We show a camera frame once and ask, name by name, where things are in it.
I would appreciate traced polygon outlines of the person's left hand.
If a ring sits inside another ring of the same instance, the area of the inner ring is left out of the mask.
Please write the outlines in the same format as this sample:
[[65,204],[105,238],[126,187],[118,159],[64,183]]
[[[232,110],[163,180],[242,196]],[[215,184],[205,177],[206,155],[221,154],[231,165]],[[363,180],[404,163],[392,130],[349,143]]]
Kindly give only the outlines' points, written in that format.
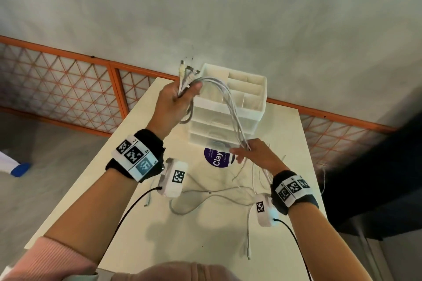
[[164,140],[172,129],[182,121],[187,114],[192,100],[182,100],[178,97],[179,81],[174,81],[160,91],[155,111],[146,129]]

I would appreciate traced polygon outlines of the person's right hand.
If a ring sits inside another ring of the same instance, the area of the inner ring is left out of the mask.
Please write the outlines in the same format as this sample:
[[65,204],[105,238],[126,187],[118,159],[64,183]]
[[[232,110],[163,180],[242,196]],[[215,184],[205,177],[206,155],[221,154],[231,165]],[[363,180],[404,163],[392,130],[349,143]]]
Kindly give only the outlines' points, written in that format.
[[248,140],[247,144],[249,146],[247,148],[251,151],[249,160],[272,176],[290,170],[264,141],[251,139]]

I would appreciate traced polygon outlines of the person's left forearm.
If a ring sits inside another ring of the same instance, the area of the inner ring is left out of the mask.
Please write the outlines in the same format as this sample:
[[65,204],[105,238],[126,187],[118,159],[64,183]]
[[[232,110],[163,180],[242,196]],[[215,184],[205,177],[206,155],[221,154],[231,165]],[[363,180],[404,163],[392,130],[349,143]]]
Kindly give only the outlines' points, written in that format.
[[44,236],[99,264],[137,186],[116,169],[106,170]]

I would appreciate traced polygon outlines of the person's right forearm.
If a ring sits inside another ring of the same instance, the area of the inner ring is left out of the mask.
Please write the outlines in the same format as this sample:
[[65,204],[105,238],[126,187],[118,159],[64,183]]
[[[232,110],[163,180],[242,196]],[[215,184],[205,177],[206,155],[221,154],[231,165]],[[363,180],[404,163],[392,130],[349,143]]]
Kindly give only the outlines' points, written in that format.
[[288,217],[314,281],[372,281],[324,214],[311,203],[289,208]]

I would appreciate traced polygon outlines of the purple round sticker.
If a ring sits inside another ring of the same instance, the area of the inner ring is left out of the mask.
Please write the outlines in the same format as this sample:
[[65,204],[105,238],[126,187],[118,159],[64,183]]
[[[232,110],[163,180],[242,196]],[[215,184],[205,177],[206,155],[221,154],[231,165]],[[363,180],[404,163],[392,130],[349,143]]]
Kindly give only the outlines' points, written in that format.
[[226,143],[210,140],[204,149],[204,158],[214,167],[227,168],[235,161],[235,155],[229,149],[230,146]]

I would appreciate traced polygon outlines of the white desk drawer organizer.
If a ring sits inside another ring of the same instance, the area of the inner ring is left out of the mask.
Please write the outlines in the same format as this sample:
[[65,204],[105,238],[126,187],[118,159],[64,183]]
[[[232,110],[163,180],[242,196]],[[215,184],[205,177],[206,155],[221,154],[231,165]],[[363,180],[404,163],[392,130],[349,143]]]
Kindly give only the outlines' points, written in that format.
[[188,112],[189,142],[206,147],[215,140],[230,148],[247,147],[266,109],[266,77],[211,64],[187,73],[183,87],[203,82]]

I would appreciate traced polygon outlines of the black wristband with marker tags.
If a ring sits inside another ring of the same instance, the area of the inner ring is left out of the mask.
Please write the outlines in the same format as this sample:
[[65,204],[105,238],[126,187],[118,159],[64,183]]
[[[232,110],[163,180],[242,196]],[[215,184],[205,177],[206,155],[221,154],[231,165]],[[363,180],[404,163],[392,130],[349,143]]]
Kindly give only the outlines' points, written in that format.
[[117,170],[123,176],[142,183],[161,174],[164,152],[163,141],[150,130],[142,129],[128,136],[112,151],[112,159],[105,170]]
[[290,170],[279,172],[273,177],[271,199],[277,211],[285,216],[295,204],[309,203],[319,209],[310,185],[302,176]]

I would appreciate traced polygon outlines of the orange lattice railing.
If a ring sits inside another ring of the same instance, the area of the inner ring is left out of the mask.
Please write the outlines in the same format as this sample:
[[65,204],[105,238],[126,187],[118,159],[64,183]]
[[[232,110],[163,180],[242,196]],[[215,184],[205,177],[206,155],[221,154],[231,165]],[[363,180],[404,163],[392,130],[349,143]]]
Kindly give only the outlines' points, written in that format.
[[[0,111],[105,137],[155,78],[176,76],[0,36]],[[345,165],[395,128],[268,98],[298,110],[316,169]]]

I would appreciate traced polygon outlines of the dark furniture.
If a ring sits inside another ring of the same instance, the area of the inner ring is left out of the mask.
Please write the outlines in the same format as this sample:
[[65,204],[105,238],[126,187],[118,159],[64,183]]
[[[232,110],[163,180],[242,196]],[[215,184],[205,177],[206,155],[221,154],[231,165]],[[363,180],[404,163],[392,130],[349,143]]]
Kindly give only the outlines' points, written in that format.
[[422,112],[346,166],[329,170],[322,199],[337,230],[382,240],[422,230]]

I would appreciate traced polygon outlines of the blue and white object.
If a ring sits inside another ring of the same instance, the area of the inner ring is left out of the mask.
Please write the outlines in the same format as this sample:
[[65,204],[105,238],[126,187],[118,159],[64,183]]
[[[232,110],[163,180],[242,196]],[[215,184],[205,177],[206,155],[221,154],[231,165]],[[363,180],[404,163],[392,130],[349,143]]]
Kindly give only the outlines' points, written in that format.
[[7,173],[13,177],[22,177],[31,168],[31,163],[20,163],[6,153],[0,151],[0,173]]

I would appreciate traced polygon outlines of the pink sweater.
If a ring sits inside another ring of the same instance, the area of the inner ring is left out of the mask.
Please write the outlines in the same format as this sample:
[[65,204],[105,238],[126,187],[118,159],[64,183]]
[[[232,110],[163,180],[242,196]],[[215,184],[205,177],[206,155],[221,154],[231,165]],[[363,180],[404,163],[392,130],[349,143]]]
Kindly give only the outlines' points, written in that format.
[[[47,237],[33,247],[6,274],[3,281],[99,281],[97,264],[75,250]],[[241,281],[221,265],[165,262],[145,270],[114,273],[109,281]]]

